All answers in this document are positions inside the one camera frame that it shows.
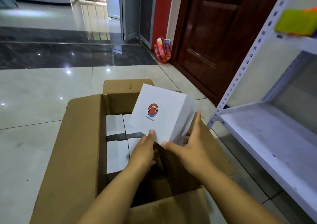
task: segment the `red plastic bag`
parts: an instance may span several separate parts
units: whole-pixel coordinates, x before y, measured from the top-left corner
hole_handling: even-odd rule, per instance
[[[159,62],[166,64],[172,57],[170,39],[165,39],[162,36],[158,38],[154,44],[154,54]]]

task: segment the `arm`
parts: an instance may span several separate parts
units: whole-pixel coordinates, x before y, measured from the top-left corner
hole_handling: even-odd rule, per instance
[[[140,182],[153,161],[155,136],[150,130],[135,146],[130,161],[101,192],[77,224],[123,223]]]
[[[162,142],[178,156],[186,170],[205,186],[228,224],[281,224],[264,206],[256,202],[240,186],[221,172],[209,159],[200,141],[200,113],[186,146]]]

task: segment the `white box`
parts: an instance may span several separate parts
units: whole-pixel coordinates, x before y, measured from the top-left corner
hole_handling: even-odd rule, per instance
[[[107,142],[107,177],[113,180],[129,162],[128,141],[109,141]]]
[[[131,158],[132,152],[133,152],[135,146],[137,145],[137,143],[139,142],[139,140],[140,140],[140,138],[130,138],[130,139],[128,139],[130,158]]]
[[[124,122],[124,128],[125,128],[125,138],[126,140],[130,138],[141,138],[143,136],[143,133],[140,132],[137,128],[133,127],[129,121],[130,121],[131,114],[123,115],[123,122]]]
[[[106,116],[107,141],[125,140],[125,129],[122,115]]]
[[[143,84],[130,124],[148,135],[155,130],[157,143],[183,144],[197,105],[186,94]]]

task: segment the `circular logo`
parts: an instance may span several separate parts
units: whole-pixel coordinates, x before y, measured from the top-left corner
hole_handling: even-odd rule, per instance
[[[147,109],[147,113],[150,117],[156,116],[157,112],[159,111],[159,108],[156,104],[151,104],[149,108]]]

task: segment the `person's right hand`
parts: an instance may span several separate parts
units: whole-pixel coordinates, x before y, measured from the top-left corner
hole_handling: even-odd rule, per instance
[[[200,118],[200,113],[198,112],[192,134],[186,146],[179,146],[166,141],[161,143],[161,146],[174,153],[180,159],[185,169],[197,179],[200,179],[202,172],[207,166],[213,165],[200,140]]]

